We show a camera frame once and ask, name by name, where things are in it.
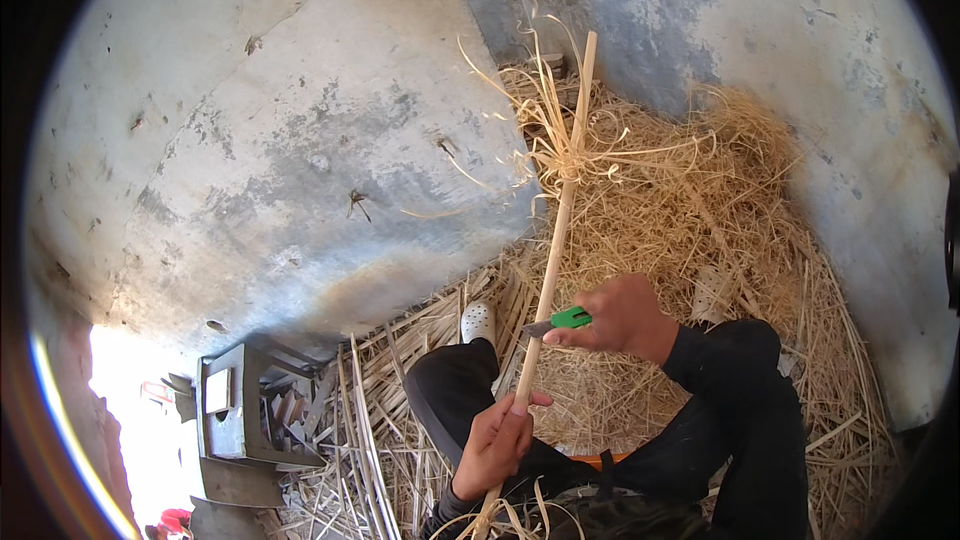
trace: utility knife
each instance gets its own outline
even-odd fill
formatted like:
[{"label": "utility knife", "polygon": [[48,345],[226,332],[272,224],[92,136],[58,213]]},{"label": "utility knife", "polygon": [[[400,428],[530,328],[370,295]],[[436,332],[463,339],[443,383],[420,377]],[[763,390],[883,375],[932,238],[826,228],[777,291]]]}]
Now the utility knife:
[{"label": "utility knife", "polygon": [[555,312],[549,319],[528,323],[523,326],[523,331],[533,338],[543,338],[544,334],[554,328],[579,328],[582,325],[594,321],[591,315],[580,306],[574,306],[567,310]]}]

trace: black pants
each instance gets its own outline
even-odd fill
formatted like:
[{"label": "black pants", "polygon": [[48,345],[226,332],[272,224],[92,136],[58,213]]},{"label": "black pants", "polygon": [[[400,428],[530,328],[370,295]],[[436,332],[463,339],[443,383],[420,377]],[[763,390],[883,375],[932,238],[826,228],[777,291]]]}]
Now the black pants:
[{"label": "black pants", "polygon": [[[729,342],[777,366],[780,339],[761,321],[731,321],[709,337]],[[454,466],[460,463],[474,415],[494,403],[490,390],[498,377],[497,355],[483,338],[469,344],[442,346],[421,357],[403,387],[416,418]],[[665,502],[693,504],[707,496],[708,483],[733,453],[713,410],[693,396],[655,438],[630,453],[607,472],[611,483]],[[516,476],[504,483],[504,496],[529,499],[533,480],[549,498],[574,486],[599,482],[591,465],[574,461],[534,438]]]}]

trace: dry straw pile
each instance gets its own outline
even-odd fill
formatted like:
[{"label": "dry straw pile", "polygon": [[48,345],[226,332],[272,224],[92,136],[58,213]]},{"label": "dry straw pile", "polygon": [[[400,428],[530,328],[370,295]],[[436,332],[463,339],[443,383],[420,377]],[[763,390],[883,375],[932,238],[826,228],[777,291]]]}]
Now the dry straw pile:
[{"label": "dry straw pile", "polygon": [[[554,80],[545,61],[533,63],[501,72],[530,148],[514,155],[517,165],[538,178],[547,198],[558,197],[565,179],[579,181],[554,309],[569,307],[577,290],[642,271],[682,323],[768,321],[802,402],[811,535],[855,534],[896,456],[865,343],[829,261],[786,195],[786,178],[802,158],[792,130],[740,90],[697,88],[691,104],[698,109],[674,120],[594,82],[585,143],[577,149],[564,139],[578,79]],[[318,447],[334,457],[331,466],[291,482],[293,488],[312,480],[314,491],[304,489],[296,510],[311,515],[304,522],[347,537],[417,531],[450,469],[410,413],[401,379],[427,350],[456,342],[462,307],[485,295],[499,304],[500,393],[516,383],[520,328],[533,317],[556,214],[556,200],[547,203],[546,221],[525,248],[451,284],[342,360],[348,378],[333,402],[340,413],[335,444],[345,448]],[[363,392],[356,390],[359,379]],[[544,347],[534,387],[556,399],[535,410],[535,434],[571,455],[630,452],[688,399],[650,363],[564,348]]]}]

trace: white shoe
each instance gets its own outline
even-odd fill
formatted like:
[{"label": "white shoe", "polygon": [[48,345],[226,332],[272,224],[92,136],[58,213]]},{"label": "white shoe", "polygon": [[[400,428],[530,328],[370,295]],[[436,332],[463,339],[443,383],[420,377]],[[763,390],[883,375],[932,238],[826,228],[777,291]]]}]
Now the white shoe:
[{"label": "white shoe", "polygon": [[485,300],[466,305],[460,317],[460,342],[468,344],[478,338],[490,344],[497,341],[497,312]]}]

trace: hand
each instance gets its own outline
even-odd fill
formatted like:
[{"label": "hand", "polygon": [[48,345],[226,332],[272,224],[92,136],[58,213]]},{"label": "hand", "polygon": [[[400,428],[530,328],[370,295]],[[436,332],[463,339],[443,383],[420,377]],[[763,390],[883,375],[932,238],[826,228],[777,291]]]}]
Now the hand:
[{"label": "hand", "polygon": [[582,328],[549,330],[544,342],[626,353],[661,367],[666,363],[680,324],[661,312],[647,276],[630,273],[615,277],[595,290],[577,292],[573,304],[583,307],[593,322]]},{"label": "hand", "polygon": [[[460,466],[453,475],[453,494],[461,501],[483,498],[487,490],[515,476],[530,450],[534,418],[525,404],[518,403],[514,412],[514,397],[510,392],[473,418]],[[541,407],[553,405],[552,398],[536,391],[530,393],[530,402]]]}]

